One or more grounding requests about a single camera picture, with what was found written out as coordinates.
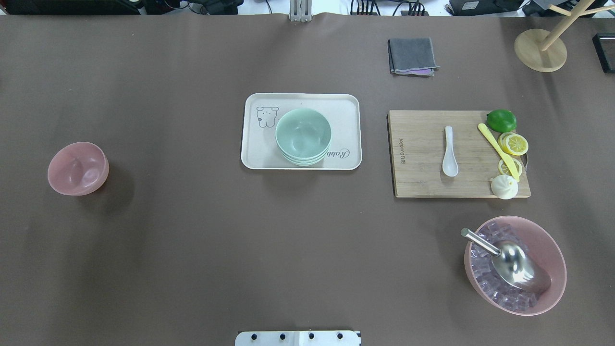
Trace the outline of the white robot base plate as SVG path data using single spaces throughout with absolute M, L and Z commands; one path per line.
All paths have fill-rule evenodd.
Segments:
M 235 346 L 360 346 L 359 331 L 244 331 L 238 333 Z

